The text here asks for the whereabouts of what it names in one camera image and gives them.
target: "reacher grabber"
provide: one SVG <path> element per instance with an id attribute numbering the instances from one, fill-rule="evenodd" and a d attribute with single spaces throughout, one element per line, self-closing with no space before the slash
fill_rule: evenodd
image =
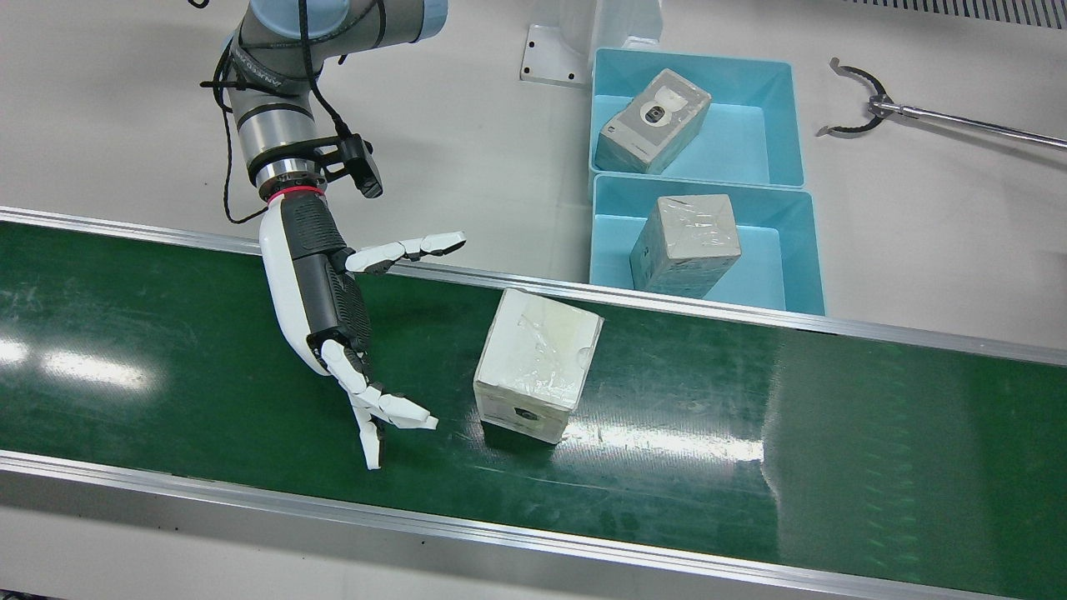
<path id="1" fill-rule="evenodd" d="M 966 119 L 962 116 L 956 116 L 953 114 L 945 114 L 943 112 L 936 112 L 933 110 L 926 110 L 918 107 L 901 105 L 893 101 L 893 98 L 889 97 L 886 92 L 886 88 L 881 84 L 878 79 L 876 79 L 870 73 L 856 68 L 854 66 L 845 66 L 841 64 L 841 61 L 834 57 L 830 59 L 830 68 L 833 73 L 841 75 L 843 77 L 860 78 L 865 80 L 867 83 L 874 88 L 875 94 L 871 96 L 867 100 L 867 111 L 873 115 L 871 121 L 858 127 L 831 127 L 826 126 L 819 129 L 815 136 L 834 136 L 837 138 L 848 138 L 855 137 L 860 133 L 870 131 L 881 124 L 888 116 L 892 114 L 899 114 L 902 116 L 907 116 L 909 119 L 917 119 L 923 121 L 937 121 L 944 123 L 955 123 L 957 125 L 964 125 L 965 127 L 970 127 L 972 129 L 977 129 L 981 131 L 987 131 L 989 133 L 996 133 L 998 136 L 1005 136 L 1008 138 L 1015 138 L 1017 140 L 1022 140 L 1024 142 L 1031 142 L 1035 144 L 1041 144 L 1045 146 L 1051 146 L 1060 149 L 1067 149 L 1067 140 L 1062 140 L 1060 138 L 1052 138 L 1050 136 L 1042 136 L 1040 133 L 1032 133 L 1030 131 L 1023 131 L 1021 129 L 1015 129 L 1013 127 L 1005 127 L 1003 125 L 994 125 L 992 123 L 985 123 L 983 121 L 975 121 L 973 119 Z"/>

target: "metal rod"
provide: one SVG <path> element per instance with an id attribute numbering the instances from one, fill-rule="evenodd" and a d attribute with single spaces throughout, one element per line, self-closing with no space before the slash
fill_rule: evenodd
<path id="1" fill-rule="evenodd" d="M 973 119 L 965 119 L 962 116 L 955 116 L 952 114 L 945 114 L 943 112 L 936 112 L 933 110 L 925 110 L 921 108 L 897 105 L 893 102 L 887 102 L 875 99 L 871 100 L 871 109 L 872 109 L 871 112 L 879 115 L 894 112 L 903 116 L 910 116 L 911 119 L 919 119 L 919 120 L 936 119 L 940 121 L 949 121 L 952 123 L 966 125 L 968 127 L 973 127 L 975 129 L 981 129 L 983 131 L 989 131 L 990 133 L 1007 136 L 1008 138 L 1015 138 L 1017 140 L 1023 140 L 1025 142 L 1033 142 L 1035 144 L 1052 146 L 1060 149 L 1067 149 L 1067 140 L 1062 140 L 1060 138 L 1052 138 L 1050 136 L 1041 136 L 1040 133 L 1031 133 L 1030 131 L 1023 131 L 1021 129 L 1013 129 L 1012 127 L 1004 127 L 1003 125 L 994 125 L 992 123 L 974 121 Z"/>

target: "robot finger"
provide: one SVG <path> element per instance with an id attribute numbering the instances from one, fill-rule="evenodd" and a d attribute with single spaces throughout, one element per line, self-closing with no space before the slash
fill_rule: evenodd
<path id="1" fill-rule="evenodd" d="M 366 409 L 353 406 L 352 413 L 355 414 L 355 422 L 360 425 L 360 444 L 363 445 L 363 458 L 367 461 L 367 470 L 381 469 L 382 435 L 378 429 L 378 423 Z"/>
<path id="2" fill-rule="evenodd" d="M 401 258 L 418 260 L 423 256 L 444 256 L 466 243 L 463 232 L 429 235 L 417 239 L 394 241 L 365 248 L 345 260 L 345 269 L 353 273 L 384 273 Z"/>
<path id="3" fill-rule="evenodd" d="M 436 429 L 437 420 L 430 411 L 408 398 L 383 393 L 375 383 L 359 394 L 349 394 L 353 407 L 360 407 L 399 429 Z"/>

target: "vent grille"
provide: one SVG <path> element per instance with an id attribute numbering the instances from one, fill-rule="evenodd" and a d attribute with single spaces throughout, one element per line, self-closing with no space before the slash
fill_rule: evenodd
<path id="1" fill-rule="evenodd" d="M 1051 29 L 1067 26 L 1067 0 L 845 0 L 849 1 Z"/>

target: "black cable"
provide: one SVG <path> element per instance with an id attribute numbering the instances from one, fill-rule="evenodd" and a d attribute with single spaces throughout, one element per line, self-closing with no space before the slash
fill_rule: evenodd
<path id="1" fill-rule="evenodd" d="M 337 131 L 338 138 L 351 138 L 352 131 L 348 128 L 348 124 L 341 119 L 340 113 L 338 113 L 330 102 L 322 97 L 322 92 L 319 91 L 319 84 L 316 81 L 315 69 L 312 66 L 312 44 L 307 35 L 307 0 L 299 0 L 300 4 L 300 44 L 301 50 L 304 54 L 304 74 L 307 76 L 307 83 L 312 86 L 312 94 L 315 95 L 315 99 L 319 101 L 323 110 L 330 114 L 330 119 L 334 122 L 334 130 Z"/>
<path id="2" fill-rule="evenodd" d="M 234 216 L 229 212 L 229 178 L 234 173 L 234 138 L 229 132 L 229 116 L 227 116 L 225 111 L 222 113 L 222 122 L 226 126 L 226 181 L 222 185 L 222 209 L 225 210 L 226 219 L 230 223 L 240 225 L 266 212 L 267 207 L 265 206 L 242 219 L 234 219 Z"/>
<path id="3" fill-rule="evenodd" d="M 345 33 L 348 32 L 348 30 L 350 30 L 353 27 L 360 25 L 360 22 L 363 21 L 363 18 L 366 17 L 368 14 L 370 14 L 370 11 L 375 6 L 378 6 L 378 9 L 380 11 L 384 11 L 384 6 L 382 6 L 379 1 L 377 1 L 377 0 L 372 1 L 372 2 L 370 2 L 370 3 L 367 4 L 367 6 L 363 10 L 362 13 L 360 13 L 359 15 L 356 15 L 355 17 L 353 17 L 352 20 L 348 21 L 347 23 L 343 25 L 341 27 L 337 28 L 336 30 L 331 31 L 330 33 L 327 33 L 324 35 L 320 35 L 318 37 L 309 40 L 309 42 L 312 44 L 321 44 L 322 42 L 329 42 L 329 41 L 331 41 L 331 40 L 333 40 L 335 37 L 339 37 L 339 36 L 344 35 Z M 281 49 L 284 49 L 284 48 L 298 48 L 298 47 L 301 47 L 302 45 L 303 45 L 303 43 L 299 42 L 299 41 L 298 42 L 269 42 L 269 43 L 264 43 L 264 44 L 246 44 L 246 45 L 244 45 L 244 49 L 245 50 L 281 50 Z"/>
<path id="4" fill-rule="evenodd" d="M 218 105 L 219 109 L 222 111 L 222 124 L 226 130 L 226 179 L 222 185 L 222 209 L 226 214 L 226 220 L 235 225 L 240 225 L 241 223 L 246 223 L 252 219 L 262 215 L 267 211 L 267 208 L 260 208 L 255 212 L 243 217 L 241 219 L 234 219 L 233 212 L 229 211 L 229 181 L 234 175 L 234 136 L 229 130 L 229 113 L 234 112 L 234 109 L 226 106 L 225 96 L 223 95 L 223 89 L 227 86 L 233 86 L 237 89 L 244 89 L 243 78 L 238 74 L 238 81 L 227 82 L 225 81 L 226 76 L 229 75 L 230 59 L 229 59 L 229 46 L 227 45 L 222 50 L 222 56 L 219 57 L 219 63 L 214 67 L 214 75 L 210 82 L 201 83 L 201 86 L 210 88 L 211 94 L 214 96 L 214 104 Z"/>

